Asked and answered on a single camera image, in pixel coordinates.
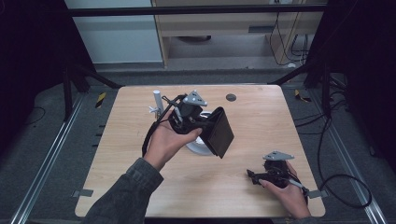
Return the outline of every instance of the person's left hand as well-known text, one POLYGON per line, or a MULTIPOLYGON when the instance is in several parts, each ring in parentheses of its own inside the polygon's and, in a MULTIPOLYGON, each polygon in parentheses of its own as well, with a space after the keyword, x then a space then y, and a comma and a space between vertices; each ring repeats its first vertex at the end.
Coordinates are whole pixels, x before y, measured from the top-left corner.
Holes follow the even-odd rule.
POLYGON ((155 132, 152 134, 148 144, 148 151, 144 159, 158 171, 170 161, 175 154, 186 144, 194 141, 202 132, 201 128, 192 130, 187 134, 178 134, 172 129, 169 118, 172 111, 168 111, 163 116, 164 122, 161 122, 155 132))

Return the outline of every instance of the wooden table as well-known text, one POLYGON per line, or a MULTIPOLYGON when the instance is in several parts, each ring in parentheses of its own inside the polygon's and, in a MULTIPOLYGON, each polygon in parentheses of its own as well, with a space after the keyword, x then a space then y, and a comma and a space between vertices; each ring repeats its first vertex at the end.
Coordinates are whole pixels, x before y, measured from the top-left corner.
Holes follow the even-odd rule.
MULTIPOLYGON (((274 150, 294 155, 291 164, 303 184, 317 189, 280 87, 273 85, 133 86, 120 89, 110 113, 76 214, 84 217, 98 200, 141 157, 146 133, 154 121, 153 91, 169 99, 197 90, 212 111, 223 106, 234 140, 223 159, 201 156, 183 147, 161 173, 163 183, 152 194, 147 217, 286 217, 279 201, 266 189, 252 185, 247 169, 263 173, 263 155, 274 150), (226 95, 233 93, 236 101, 226 95)), ((309 200, 315 217, 325 213, 320 198, 309 200)))

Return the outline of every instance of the aluminum rail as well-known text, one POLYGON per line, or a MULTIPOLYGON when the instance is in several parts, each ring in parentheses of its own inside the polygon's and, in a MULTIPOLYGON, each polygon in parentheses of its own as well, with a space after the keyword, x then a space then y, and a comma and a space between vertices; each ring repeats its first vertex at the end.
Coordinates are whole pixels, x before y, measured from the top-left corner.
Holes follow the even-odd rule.
MULTIPOLYGON (((316 91, 313 90, 308 90, 309 94, 312 96, 312 100, 317 106, 317 109, 320 112, 322 111, 321 108, 321 101, 320 101, 320 96, 316 91)), ((334 127, 334 125, 330 124, 329 128, 329 136, 334 144, 334 148, 338 153, 338 156, 341 160, 341 163, 343 164, 344 168, 346 171, 355 177, 357 177, 359 180, 362 182, 366 183, 364 181, 364 178, 361 174, 361 171, 353 161, 352 157, 349 155, 347 152, 347 147, 344 145, 341 136, 339 135, 337 129, 334 127)), ((360 199, 361 203, 367 203, 368 201, 368 196, 367 196, 367 190, 364 189, 360 184, 358 184, 356 181, 351 181, 353 188, 355 189, 356 194, 358 195, 358 198, 360 199)), ((373 195, 372 202, 364 208, 367 217, 370 219, 370 221, 373 224, 387 224, 387 220, 382 213, 381 208, 379 207, 378 203, 375 200, 375 197, 373 195)))
POLYGON ((77 114, 81 109, 81 105, 84 100, 84 97, 85 97, 84 94, 80 94, 76 99, 76 102, 74 104, 74 108, 75 108, 74 112, 70 116, 69 120, 64 122, 60 131, 58 132, 54 142, 52 143, 51 148, 49 149, 46 159, 44 159, 40 167, 40 170, 35 176, 32 185, 30 186, 25 197, 23 198, 23 201, 21 202, 18 210, 15 212, 14 216, 10 220, 11 224, 23 224, 26 222, 27 218, 29 217, 30 212, 33 209, 33 206, 35 205, 35 201, 37 200, 38 195, 40 194, 41 190, 44 187, 44 184, 46 183, 47 177, 50 174, 52 166, 55 163, 59 155, 59 152, 62 149, 62 146, 64 145, 64 141, 66 140, 66 137, 69 134, 74 121, 76 120, 77 114))

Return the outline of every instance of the cylindrical object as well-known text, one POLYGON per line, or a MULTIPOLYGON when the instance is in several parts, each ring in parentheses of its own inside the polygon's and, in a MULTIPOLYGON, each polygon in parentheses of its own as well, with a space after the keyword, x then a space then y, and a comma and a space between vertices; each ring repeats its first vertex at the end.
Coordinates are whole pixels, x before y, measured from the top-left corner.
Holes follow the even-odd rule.
POLYGON ((160 111, 160 115, 163 112, 163 100, 161 99, 161 92, 160 91, 154 91, 154 99, 155 103, 157 104, 157 108, 160 111))

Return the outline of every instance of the black curtain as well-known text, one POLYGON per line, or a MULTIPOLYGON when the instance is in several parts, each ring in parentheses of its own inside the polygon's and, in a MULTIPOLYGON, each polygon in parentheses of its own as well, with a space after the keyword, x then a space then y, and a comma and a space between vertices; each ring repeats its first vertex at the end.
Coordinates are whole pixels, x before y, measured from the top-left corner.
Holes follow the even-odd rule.
POLYGON ((323 15, 308 58, 321 60, 305 82, 315 86, 321 81, 324 61, 331 72, 344 74, 347 101, 372 153, 387 159, 396 172, 396 1, 330 1, 340 2, 343 9, 323 15), (329 36, 332 41, 325 46, 329 36))
POLYGON ((67 9, 63 0, 0 0, 2 156, 32 112, 36 95, 62 83, 67 65, 95 72, 73 19, 49 13, 59 9, 67 9))

